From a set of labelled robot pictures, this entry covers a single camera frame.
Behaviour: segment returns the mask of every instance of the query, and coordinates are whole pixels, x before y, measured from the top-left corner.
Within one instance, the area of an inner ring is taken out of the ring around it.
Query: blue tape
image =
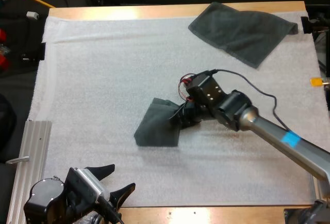
[[[289,131],[283,137],[281,142],[287,143],[290,147],[294,148],[300,141],[300,136],[296,135],[294,132]]]

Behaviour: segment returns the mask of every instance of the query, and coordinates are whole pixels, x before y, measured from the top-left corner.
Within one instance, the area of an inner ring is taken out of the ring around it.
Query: gray towel
[[[179,106],[169,100],[154,98],[134,137],[139,146],[176,147],[180,126],[172,125],[171,116]]]
[[[203,41],[253,68],[257,68],[287,34],[298,33],[297,23],[265,12],[238,11],[216,2],[188,28]]]

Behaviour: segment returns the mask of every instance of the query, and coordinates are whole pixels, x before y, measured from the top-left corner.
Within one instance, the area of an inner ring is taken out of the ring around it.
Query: red object
[[[0,69],[3,71],[7,70],[9,67],[9,61],[6,59],[5,56],[0,55]]]
[[[5,42],[7,39],[7,35],[3,29],[0,29],[0,42]]]

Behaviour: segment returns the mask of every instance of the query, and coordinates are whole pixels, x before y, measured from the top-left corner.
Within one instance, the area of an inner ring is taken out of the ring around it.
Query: table
[[[258,2],[226,4],[238,10],[264,12],[305,11],[304,2]],[[131,20],[189,17],[200,14],[208,4],[83,7],[50,9],[49,15],[69,20]],[[122,219],[130,223],[284,223],[287,206],[136,207],[122,208]]]

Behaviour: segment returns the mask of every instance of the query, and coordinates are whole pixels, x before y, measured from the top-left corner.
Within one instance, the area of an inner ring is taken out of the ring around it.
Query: white foam sheet
[[[203,42],[191,18],[67,21],[49,17],[45,61],[38,70],[29,119],[53,122],[45,177],[65,179],[69,167],[115,164],[103,180],[115,190],[135,182],[125,206],[308,204],[311,176],[252,132],[216,121],[181,131],[175,148],[138,147],[133,134],[154,97],[177,104],[178,79],[221,68],[245,75],[278,98],[277,113],[297,134],[330,150],[322,88],[310,87],[319,68],[306,12],[277,13],[299,24],[253,69]],[[273,100],[228,73],[215,79],[226,92],[247,94],[276,123]]]

